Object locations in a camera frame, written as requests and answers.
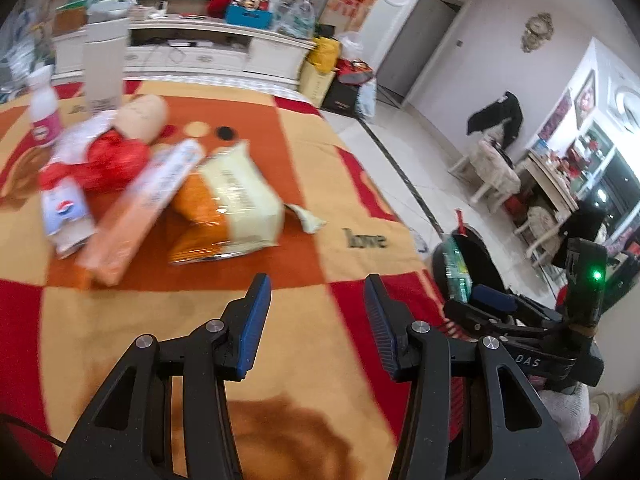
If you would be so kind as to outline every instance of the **pepsi logo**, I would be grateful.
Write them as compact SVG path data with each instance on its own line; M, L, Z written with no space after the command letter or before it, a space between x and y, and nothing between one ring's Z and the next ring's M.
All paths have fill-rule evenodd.
M63 215L71 211L71 208L74 206L74 203L71 200L63 200L56 207L56 213L59 215Z
M48 134L49 134L49 129L46 126L36 126L33 129L33 137L38 142L41 142L42 140L45 140L47 138Z

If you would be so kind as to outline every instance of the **white cabinet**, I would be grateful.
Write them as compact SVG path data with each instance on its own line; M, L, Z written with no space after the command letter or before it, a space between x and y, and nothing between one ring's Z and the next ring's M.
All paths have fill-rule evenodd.
M223 44L213 46L180 46L144 44L129 46L125 55L125 75L135 77L144 73L228 75L251 80L262 80L297 89L300 66L315 44L311 41L289 38L269 30L240 27L222 20L182 20L168 17L162 20L131 22L132 30L143 31L151 37L184 36L183 31L198 36L212 32L223 37L244 37L245 48ZM54 38L56 48L55 80L78 79L82 71L84 29Z
M298 79L298 72L308 51L277 41L253 38L245 70L288 79Z

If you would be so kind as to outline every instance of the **white bottle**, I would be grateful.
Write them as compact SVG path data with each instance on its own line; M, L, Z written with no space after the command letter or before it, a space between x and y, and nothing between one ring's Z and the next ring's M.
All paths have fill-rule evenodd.
M129 19L89 23L82 51L84 97L89 110L116 110L122 104Z
M51 87L52 70L51 65L45 65L37 68L27 77L31 89L29 104L29 114L33 123L31 133L38 146L49 146L62 131L58 96Z

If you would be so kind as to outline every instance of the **orange checkered blanket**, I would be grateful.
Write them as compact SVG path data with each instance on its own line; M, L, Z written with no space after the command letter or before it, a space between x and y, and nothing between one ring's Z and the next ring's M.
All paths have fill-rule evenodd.
M84 120L79 84L57 90L63 123ZM243 296L256 272L266 272L273 299L254 369L227 386L245 477L386 478L407 386L393 384L380 365L364 278L379 273L416 317L435 326L446 321L410 232L311 105L246 89L127 82L126 98L149 93L167 100L174 126L158 142L177 142L186 124L202 121L211 133L198 141L212 150L229 144L214 133L229 126L249 140L253 160L282 200L327 224L308 235L287 214L277 247L171 266L173 213L166 210L118 286L80 290L74 256L56 259L44 235L36 173L49 153L30 142L28 96L0 107L0 412L66 439L139 334L186 335ZM116 196L87 196L96 219ZM184 474L179 406L174 415L175 467ZM53 448L18 437L51 470Z

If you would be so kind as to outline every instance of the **pink label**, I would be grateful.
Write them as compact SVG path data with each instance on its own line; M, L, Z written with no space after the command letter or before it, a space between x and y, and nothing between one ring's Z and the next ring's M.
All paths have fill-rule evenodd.
M49 117L35 121L31 133L38 146L49 146L58 138L60 131L62 131L62 123L60 122L60 114L56 110Z

